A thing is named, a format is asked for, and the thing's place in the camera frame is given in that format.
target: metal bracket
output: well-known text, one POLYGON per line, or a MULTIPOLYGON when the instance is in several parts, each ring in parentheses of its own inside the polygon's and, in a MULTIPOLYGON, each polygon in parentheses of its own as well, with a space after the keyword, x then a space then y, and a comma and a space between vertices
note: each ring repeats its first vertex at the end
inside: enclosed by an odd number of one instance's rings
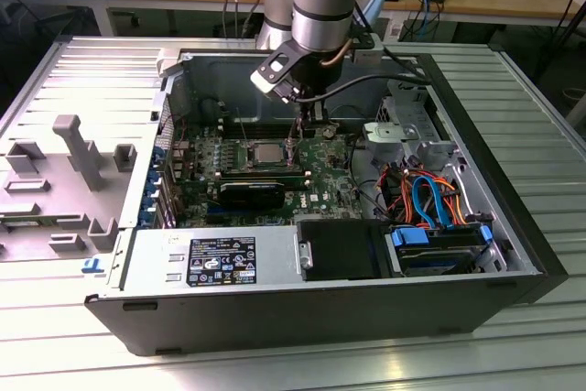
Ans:
POLYGON ((494 240, 483 254, 478 257, 476 265, 484 269, 485 272, 505 272, 507 269, 503 253, 494 240))
POLYGON ((299 264, 304 270, 311 269, 313 267, 313 257, 311 256, 311 243, 310 242, 299 242, 298 245, 299 253, 299 264))

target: blue latch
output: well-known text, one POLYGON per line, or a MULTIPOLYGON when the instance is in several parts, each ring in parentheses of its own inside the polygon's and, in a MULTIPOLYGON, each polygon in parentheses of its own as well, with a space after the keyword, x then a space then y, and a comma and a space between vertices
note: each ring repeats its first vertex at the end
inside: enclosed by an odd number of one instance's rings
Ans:
POLYGON ((395 247, 403 244, 429 244, 428 234, 422 228, 397 228, 391 233, 395 247))
POLYGON ((491 228, 485 224, 480 227, 480 233, 483 235, 483 239, 486 243, 491 243, 493 241, 493 232, 491 231, 491 228))
POLYGON ((86 258, 81 268, 83 274, 102 274, 103 267, 102 261, 97 256, 92 258, 86 258))

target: floor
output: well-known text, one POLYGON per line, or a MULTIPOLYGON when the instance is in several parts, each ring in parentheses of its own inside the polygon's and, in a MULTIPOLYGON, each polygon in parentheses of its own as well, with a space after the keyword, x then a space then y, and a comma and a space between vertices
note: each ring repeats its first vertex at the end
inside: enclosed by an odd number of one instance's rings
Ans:
MULTIPOLYGON (((64 8, 52 6, 31 6, 37 17, 46 17, 67 12, 64 8)), ((177 11, 177 29, 173 34, 169 29, 165 11, 136 10, 139 27, 133 27, 127 16, 115 18, 120 36, 125 37, 221 37, 222 17, 220 13, 200 13, 177 11)), ((233 17, 226 17, 228 35, 234 34, 230 22, 233 17)), ((262 17, 256 17, 260 23, 262 17)), ((70 35, 97 35, 97 27, 90 16, 78 16, 75 20, 61 20, 47 24, 41 30, 35 27, 36 19, 25 8, 19 7, 13 13, 12 24, 0 26, 0 112, 8 107, 30 73, 35 69, 43 54, 50 46, 53 36, 63 31, 70 35)), ((490 36, 491 43, 500 45, 529 76, 536 67, 541 47, 551 33, 548 27, 499 27, 480 24, 460 24, 454 35, 453 23, 441 23, 433 34, 427 34, 425 41, 449 42, 453 38, 458 43, 485 43, 485 36, 490 36)), ((573 102, 564 97, 563 91, 586 89, 586 76, 583 75, 586 60, 586 44, 583 38, 574 37, 566 48, 559 52, 546 73, 538 83, 539 89, 562 113, 566 114, 573 102)), ((578 130, 586 136, 586 126, 578 130)))

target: gray plastic bracket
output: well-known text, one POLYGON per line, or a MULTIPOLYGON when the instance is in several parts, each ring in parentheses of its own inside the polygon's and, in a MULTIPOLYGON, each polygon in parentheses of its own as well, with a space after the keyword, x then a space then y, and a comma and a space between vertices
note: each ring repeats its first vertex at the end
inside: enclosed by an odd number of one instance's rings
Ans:
POLYGON ((18 176, 30 173, 38 174, 33 160, 44 158, 45 155, 35 142, 15 142, 6 155, 6 160, 18 176))
POLYGON ((77 216, 77 219, 57 219, 55 222, 65 231, 71 231, 76 229, 86 229, 90 225, 90 219, 86 213, 81 213, 77 216))
POLYGON ((23 194, 30 192, 47 192, 51 185, 46 179, 9 180, 4 186, 8 194, 23 194))
POLYGON ((85 243, 77 234, 51 234, 49 246, 55 252, 82 251, 85 243))
POLYGON ((88 237, 92 240, 92 243, 98 251, 111 252, 114 249, 117 235, 118 222, 114 217, 110 219, 106 231, 103 230, 96 219, 92 220, 90 229, 88 229, 88 237))
POLYGON ((114 149, 113 158, 118 172, 131 172, 136 162, 135 146, 132 144, 118 144, 114 149))
POLYGON ((88 150, 80 134, 81 121, 76 114, 60 114, 53 123, 53 132, 61 136, 71 152, 71 160, 79 168, 83 180, 90 191, 99 191, 103 186, 103 179, 95 163, 92 153, 88 150))

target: side panel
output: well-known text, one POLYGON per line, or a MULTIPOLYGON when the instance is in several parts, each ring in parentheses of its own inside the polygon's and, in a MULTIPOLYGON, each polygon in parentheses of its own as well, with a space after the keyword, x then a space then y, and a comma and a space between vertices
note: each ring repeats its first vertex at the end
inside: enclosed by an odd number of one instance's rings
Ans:
POLYGON ((535 220, 499 166, 438 65, 430 55, 419 56, 419 61, 433 81, 433 90, 445 116, 453 123, 453 129, 460 138, 457 139, 458 143, 468 150, 533 264, 539 271, 547 274, 544 283, 519 300, 519 303, 535 302, 568 279, 568 273, 539 230, 535 220))
POLYGON ((130 301, 88 297, 85 306, 134 354, 208 352, 470 332, 538 278, 130 301))

